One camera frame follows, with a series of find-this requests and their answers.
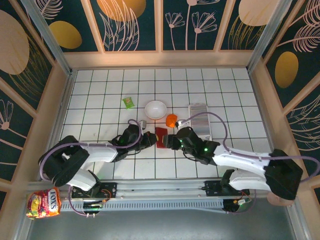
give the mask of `grid tiles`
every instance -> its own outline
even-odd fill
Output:
[[[122,99],[131,97],[134,108]],[[227,145],[240,150],[270,152],[253,88],[245,68],[177,68],[80,70],[77,73],[61,138],[73,135],[83,142],[105,143],[123,133],[128,119],[146,120],[146,131],[166,127],[166,116],[151,120],[144,107],[153,100],[167,106],[167,114],[189,117],[188,106],[206,103],[227,124]],[[222,123],[210,116],[212,138],[222,142]],[[167,128],[168,134],[175,133]],[[188,160],[182,151],[147,148],[116,163],[89,166],[101,180],[222,177],[230,167]]]

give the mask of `fox's candy bag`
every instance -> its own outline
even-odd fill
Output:
[[[27,201],[26,216],[29,218],[46,218],[60,214],[61,201],[59,189],[54,187],[32,193]]]

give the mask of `green packet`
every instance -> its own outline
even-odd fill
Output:
[[[122,101],[124,102],[126,109],[130,109],[135,106],[134,103],[132,102],[131,97],[126,97],[122,99]]]

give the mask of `gray floor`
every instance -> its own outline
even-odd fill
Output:
[[[73,212],[33,221],[28,240],[295,240],[284,207],[258,199],[239,215],[198,210]]]

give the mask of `dark green wallpaper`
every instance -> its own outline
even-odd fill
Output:
[[[285,107],[320,71],[320,17],[307,0],[283,35],[266,67]]]
[[[286,116],[296,145],[302,156],[320,159],[320,85],[305,97]],[[311,175],[317,165],[304,160],[305,168]]]
[[[223,0],[198,1],[192,6],[187,1],[164,0],[163,50],[213,50],[225,6]]]
[[[272,39],[270,40],[270,42],[269,42],[268,46],[266,46],[266,48],[265,48],[265,50],[264,50],[264,52],[263,52],[263,54],[262,54],[262,57],[263,57],[263,58],[264,58],[264,57],[266,56],[266,54],[268,53],[268,51],[269,51],[269,49],[270,49],[271,45],[273,44],[273,42],[274,42],[275,38],[277,37],[277,35],[278,35],[278,34],[279,34],[279,32],[281,31],[282,27],[284,26],[284,24],[285,24],[285,22],[286,22],[287,18],[289,17],[289,15],[290,15],[290,13],[291,13],[292,9],[294,8],[294,6],[296,5],[297,1],[298,1],[298,0],[292,0],[292,2],[291,2],[291,5],[290,5],[290,8],[289,8],[288,12],[286,13],[286,15],[284,16],[284,18],[282,19],[282,21],[281,21],[281,23],[280,23],[280,25],[279,25],[278,29],[276,30],[275,34],[273,35]]]
[[[0,90],[0,179],[12,180],[33,118]]]
[[[265,29],[263,26],[248,26],[239,17],[241,0],[236,0],[226,29],[221,50],[253,50]]]
[[[34,2],[63,52],[98,51],[80,0],[35,0]]]
[[[128,6],[126,1],[124,6],[119,0],[98,1],[105,8],[101,8],[97,0],[90,3],[105,51],[156,50],[154,0],[129,1]]]
[[[5,36],[0,46],[6,48],[0,59],[0,78],[37,109],[52,65],[8,0],[0,2],[0,18],[0,34]]]

